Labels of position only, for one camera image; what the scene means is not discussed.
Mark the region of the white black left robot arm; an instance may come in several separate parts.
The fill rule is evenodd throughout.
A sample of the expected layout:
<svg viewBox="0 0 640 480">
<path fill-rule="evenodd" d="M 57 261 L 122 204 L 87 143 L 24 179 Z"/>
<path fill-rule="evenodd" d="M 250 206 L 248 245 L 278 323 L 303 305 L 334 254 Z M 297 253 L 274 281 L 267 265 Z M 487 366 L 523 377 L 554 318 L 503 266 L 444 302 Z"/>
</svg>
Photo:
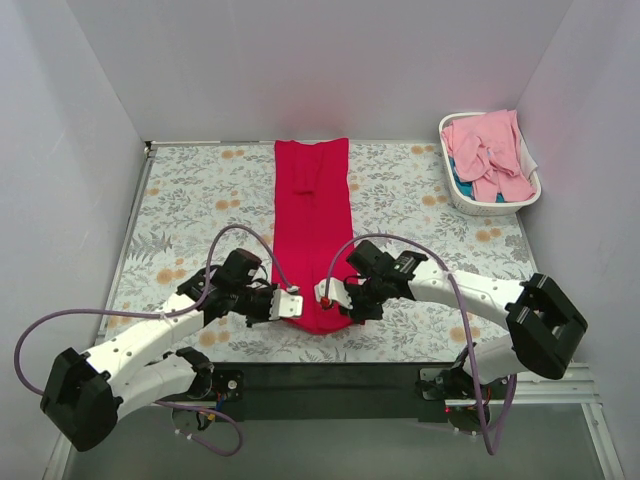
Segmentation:
<svg viewBox="0 0 640 480">
<path fill-rule="evenodd" d="M 256 276 L 260 259 L 237 248 L 223 264 L 182 283 L 156 319 L 141 320 L 83 353 L 68 348 L 54 360 L 40 407 L 76 450 L 88 451 L 128 414 L 168 397 L 226 401 L 238 397 L 243 375 L 216 372 L 209 358 L 182 339 L 234 312 L 248 324 L 275 321 L 296 307 L 287 291 Z"/>
</svg>

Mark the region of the red t shirt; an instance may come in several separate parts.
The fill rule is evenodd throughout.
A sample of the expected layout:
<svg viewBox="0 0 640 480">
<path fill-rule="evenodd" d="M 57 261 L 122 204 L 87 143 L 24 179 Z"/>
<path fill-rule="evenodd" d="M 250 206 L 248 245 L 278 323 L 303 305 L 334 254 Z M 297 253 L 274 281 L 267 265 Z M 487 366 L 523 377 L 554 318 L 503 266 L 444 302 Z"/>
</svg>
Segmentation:
<svg viewBox="0 0 640 480">
<path fill-rule="evenodd" d="M 311 334 L 330 334 L 351 324 L 338 310 L 324 310 L 314 293 L 334 255 L 353 238 L 348 161 L 346 138 L 275 143 L 273 249 L 286 278 L 303 296 L 303 314 L 292 324 Z"/>
</svg>

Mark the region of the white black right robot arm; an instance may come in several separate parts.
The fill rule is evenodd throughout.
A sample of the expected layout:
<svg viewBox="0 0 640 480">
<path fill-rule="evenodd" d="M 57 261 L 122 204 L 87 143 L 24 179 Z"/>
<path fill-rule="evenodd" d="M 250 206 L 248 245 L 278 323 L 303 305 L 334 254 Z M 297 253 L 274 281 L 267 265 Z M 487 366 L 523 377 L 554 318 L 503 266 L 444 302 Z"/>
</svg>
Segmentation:
<svg viewBox="0 0 640 480">
<path fill-rule="evenodd" d="M 431 254 L 394 257 L 368 240 L 346 261 L 357 272 L 355 281 L 332 278 L 316 293 L 354 323 L 379 320 L 386 301 L 405 299 L 456 308 L 505 329 L 502 337 L 465 347 L 449 369 L 427 381 L 442 398 L 487 395 L 492 384 L 524 372 L 560 380 L 588 329 L 558 284 L 540 273 L 519 281 L 451 271 Z"/>
</svg>

